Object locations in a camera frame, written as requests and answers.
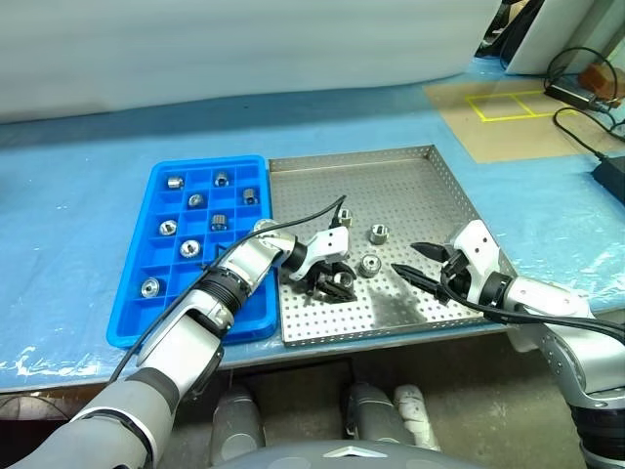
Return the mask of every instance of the black cable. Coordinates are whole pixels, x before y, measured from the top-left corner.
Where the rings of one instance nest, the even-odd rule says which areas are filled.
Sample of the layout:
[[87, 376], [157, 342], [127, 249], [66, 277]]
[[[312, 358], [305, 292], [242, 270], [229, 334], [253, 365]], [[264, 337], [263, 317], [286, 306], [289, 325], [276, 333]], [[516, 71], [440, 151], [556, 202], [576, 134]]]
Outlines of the black cable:
[[37, 401], [41, 401], [42, 403], [46, 403], [47, 405], [49, 405], [50, 407], [52, 407], [54, 410], [56, 410], [60, 415], [62, 415], [62, 417], [65, 420], [71, 420], [69, 418], [69, 415], [67, 415], [65, 412], [63, 412], [57, 405], [55, 405], [53, 402], [48, 401], [45, 398], [42, 398], [40, 396], [29, 396], [29, 395], [24, 395], [24, 396], [11, 396], [10, 398], [4, 400], [2, 402], [2, 404], [0, 404], [0, 409], [3, 408], [4, 406], [6, 406], [8, 403], [10, 403], [11, 401], [15, 401], [17, 399], [36, 399]]
[[478, 305], [460, 296], [449, 287], [449, 278], [445, 274], [440, 275], [440, 284], [445, 294], [452, 300], [472, 310], [480, 311], [484, 317], [494, 322], [503, 324], [531, 324], [547, 323], [564, 325], [586, 329], [607, 335], [625, 345], [625, 327], [607, 320], [595, 320], [590, 318], [553, 318], [548, 316], [532, 315], [528, 312], [511, 312], [493, 308], [491, 306]]
[[614, 125], [612, 125], [612, 126], [609, 128], [609, 131], [610, 131], [610, 132], [612, 132], [612, 131], [616, 128], [616, 127], [620, 127], [621, 125], [625, 125], [625, 119], [621, 120], [620, 122], [616, 122], [616, 119], [614, 119], [614, 118], [612, 117], [612, 122], [614, 122]]
[[600, 58], [602, 62], [609, 67], [609, 70], [612, 73], [612, 77], [614, 78], [614, 90], [612, 92], [612, 99], [608, 101], [608, 105], [607, 105], [607, 109], [609, 111], [610, 109], [612, 109], [612, 107], [614, 106], [614, 103], [618, 99], [618, 76], [616, 75], [616, 69], [614, 68], [614, 65], [612, 65], [612, 63], [602, 53], [597, 52], [596, 50], [591, 49], [590, 47], [584, 47], [584, 46], [568, 47], [566, 49], [563, 49], [559, 53], [557, 53], [547, 65], [546, 78], [545, 80], [543, 80], [543, 85], [545, 85], [545, 88], [547, 88], [554, 81], [560, 79], [563, 76], [563, 72], [566, 70], [566, 66], [559, 68], [559, 74], [554, 79], [552, 79], [552, 76], [551, 76], [551, 68], [552, 66], [554, 66], [554, 63], [556, 62], [557, 59], [559, 59], [564, 54], [567, 54], [573, 51], [590, 52], [591, 54], [594, 54], [596, 57]]
[[[267, 232], [272, 232], [274, 230], [281, 230], [284, 228], [289, 228], [292, 227], [294, 225], [301, 225], [303, 223], [309, 222], [310, 220], [314, 220], [315, 218], [319, 218], [322, 215], [325, 215], [326, 213], [328, 213], [330, 210], [332, 210], [333, 208], [336, 207], [336, 213], [338, 213], [338, 210], [341, 208], [341, 205], [343, 204], [343, 201], [346, 199], [346, 195], [341, 195], [339, 198], [337, 198], [334, 202], [332, 202], [330, 205], [328, 205], [327, 207], [325, 207], [323, 210], [320, 210], [312, 215], [309, 215], [308, 217], [304, 217], [301, 218], [299, 220], [293, 220], [291, 222], [286, 222], [286, 223], [281, 223], [278, 225], [274, 225], [271, 227], [266, 227], [263, 228], [261, 230], [258, 230], [256, 232], [252, 232], [247, 234], [246, 236], [242, 237], [241, 239], [237, 240], [235, 243], [231, 244], [230, 247], [228, 249], [226, 249], [220, 256], [216, 257], [215, 260], [211, 263], [210, 267], [215, 267], [217, 266], [222, 259], [224, 259], [226, 256], [228, 256], [232, 250], [234, 250], [237, 246], [241, 245], [243, 242], [247, 241], [248, 239], [251, 239], [254, 236], [258, 236], [258, 235], [262, 235], [264, 233]], [[108, 379], [108, 384], [114, 382], [115, 380], [117, 380], [117, 378], [119, 377], [119, 375], [121, 374], [122, 370], [124, 369], [124, 367], [126, 366], [126, 364], [128, 364], [128, 362], [130, 361], [130, 359], [132, 358], [132, 356], [135, 354], [135, 352], [137, 352], [137, 350], [139, 350], [139, 348], [142, 346], [142, 344], [144, 343], [144, 341], [146, 340], [146, 338], [152, 333], [152, 331], [165, 319], [169, 316], [169, 314], [180, 304], [180, 302], [195, 288], [195, 286], [197, 285], [197, 283], [201, 280], [204, 279], [204, 277], [208, 275], [208, 270], [207, 272], [205, 272], [204, 274], [200, 275], [200, 277], [194, 282], [192, 283], [185, 291], [183, 291], [183, 293], [181, 293], [175, 300], [174, 302], [169, 305], [165, 311], [163, 311], [148, 327], [147, 329], [144, 331], [143, 334], [141, 334], [139, 336], [139, 338], [135, 341], [135, 343], [126, 351], [126, 354], [124, 355], [124, 357], [122, 357], [121, 361], [119, 362], [119, 364], [117, 365], [117, 367], [115, 368], [115, 370], [112, 372], [112, 374], [110, 375], [110, 378]]]
[[551, 119], [554, 122], [554, 125], [556, 127], [558, 127], [560, 130], [562, 130], [563, 132], [565, 132], [571, 139], [573, 139], [575, 142], [577, 142], [579, 145], [581, 145], [582, 147], [584, 147], [585, 149], [587, 149], [589, 152], [591, 152], [594, 156], [596, 156], [600, 161], [603, 161], [604, 159], [607, 158], [607, 156], [605, 155], [605, 153], [602, 153], [601, 151], [598, 151], [597, 149], [594, 149], [593, 147], [591, 147], [590, 145], [586, 144], [583, 140], [581, 140], [579, 137], [577, 137], [577, 135], [575, 135], [572, 131], [568, 130], [566, 127], [564, 127], [559, 121], [558, 121], [558, 115], [561, 112], [564, 112], [565, 110], [574, 110], [575, 112], [579, 112], [582, 115], [585, 115], [586, 117], [588, 117], [589, 119], [591, 119], [595, 124], [597, 124], [599, 127], [601, 127], [604, 131], [606, 131], [608, 133], [608, 135], [610, 135], [611, 137], [620, 140], [621, 142], [625, 142], [625, 137], [615, 134], [613, 132], [613, 129], [615, 129], [618, 125], [612, 125], [611, 127], [605, 127], [600, 121], [599, 119], [597, 119], [596, 117], [590, 115], [588, 112], [584, 112], [581, 109], [578, 109], [576, 107], [561, 107], [560, 109], [558, 109], [554, 115], [552, 115]]

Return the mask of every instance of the perforated metal tray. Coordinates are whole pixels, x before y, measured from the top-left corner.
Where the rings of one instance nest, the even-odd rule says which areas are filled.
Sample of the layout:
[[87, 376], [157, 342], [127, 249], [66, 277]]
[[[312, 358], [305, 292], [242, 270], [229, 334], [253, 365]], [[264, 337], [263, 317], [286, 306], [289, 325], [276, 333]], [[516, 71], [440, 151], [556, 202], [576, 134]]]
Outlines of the perforated metal tray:
[[[409, 264], [438, 278], [440, 264], [413, 251], [414, 241], [443, 242], [478, 214], [433, 146], [388, 149], [270, 161], [271, 205], [276, 220], [313, 213], [342, 194], [352, 210], [351, 247], [347, 263], [357, 271], [367, 253], [382, 260], [374, 278], [358, 277], [357, 301], [331, 305], [308, 297], [280, 275], [282, 339], [286, 345], [308, 345], [407, 331], [461, 327], [482, 322], [480, 314], [457, 303], [439, 304], [410, 286], [391, 268]], [[371, 225], [389, 227], [380, 246], [367, 239]], [[321, 218], [293, 231], [302, 239], [326, 229]], [[507, 259], [505, 269], [513, 274]]]

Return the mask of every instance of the metal bearing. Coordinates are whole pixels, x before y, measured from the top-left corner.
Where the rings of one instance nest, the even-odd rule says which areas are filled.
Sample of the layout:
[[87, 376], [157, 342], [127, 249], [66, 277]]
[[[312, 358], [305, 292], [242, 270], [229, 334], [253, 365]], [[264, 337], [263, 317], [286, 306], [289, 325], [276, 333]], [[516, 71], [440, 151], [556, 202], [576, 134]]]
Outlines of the metal bearing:
[[195, 193], [191, 197], [188, 198], [187, 205], [190, 208], [197, 208], [204, 205], [204, 195], [201, 193]]
[[369, 241], [372, 244], [384, 244], [389, 238], [389, 229], [382, 224], [376, 224], [371, 227], [369, 232]]
[[226, 171], [220, 171], [215, 176], [215, 187], [216, 188], [224, 188], [229, 184], [228, 181], [228, 173]]
[[254, 188], [243, 190], [243, 202], [246, 205], [256, 205], [258, 203], [258, 197]]
[[358, 266], [358, 270], [363, 277], [372, 278], [380, 272], [380, 268], [382, 267], [382, 261], [378, 256], [374, 256], [373, 254], [365, 254], [360, 259], [360, 265]]
[[167, 187], [169, 189], [182, 189], [185, 186], [185, 180], [180, 176], [170, 176], [167, 178]]
[[223, 232], [228, 229], [228, 217], [221, 213], [216, 213], [211, 217], [211, 231]]
[[188, 239], [180, 245], [180, 255], [190, 259], [199, 254], [201, 246], [195, 239]]
[[349, 228], [352, 225], [352, 211], [349, 208], [339, 210], [339, 224], [345, 228]]
[[144, 298], [153, 298], [158, 295], [158, 291], [160, 290], [160, 283], [154, 277], [148, 277], [141, 284], [141, 296]]
[[158, 227], [158, 232], [163, 236], [171, 236], [176, 234], [176, 229], [178, 228], [178, 223], [176, 220], [165, 220]]

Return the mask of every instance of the cardboard sheet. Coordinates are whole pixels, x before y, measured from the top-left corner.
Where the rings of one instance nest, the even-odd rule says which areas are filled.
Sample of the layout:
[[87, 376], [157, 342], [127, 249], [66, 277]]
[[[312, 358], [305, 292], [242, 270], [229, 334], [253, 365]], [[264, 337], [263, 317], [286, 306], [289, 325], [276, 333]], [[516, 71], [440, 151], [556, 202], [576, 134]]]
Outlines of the cardboard sheet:
[[[565, 104], [543, 94], [541, 80], [426, 86], [425, 92], [458, 140], [478, 163], [564, 156], [587, 152], [552, 122]], [[625, 150], [578, 112], [559, 122], [600, 151]]]

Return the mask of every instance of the table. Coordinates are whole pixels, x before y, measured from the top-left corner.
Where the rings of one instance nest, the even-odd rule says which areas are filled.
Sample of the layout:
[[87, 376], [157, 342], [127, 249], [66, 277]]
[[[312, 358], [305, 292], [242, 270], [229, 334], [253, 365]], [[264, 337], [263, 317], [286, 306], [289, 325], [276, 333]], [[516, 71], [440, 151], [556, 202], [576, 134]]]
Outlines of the table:
[[[505, 79], [475, 60], [446, 80]], [[104, 338], [150, 168], [165, 159], [265, 158], [437, 146], [518, 272], [625, 306], [625, 207], [589, 155], [476, 164], [419, 84], [236, 97], [0, 126], [0, 390], [102, 382]], [[501, 330], [496, 324], [286, 349], [279, 332], [228, 346], [224, 367]]]

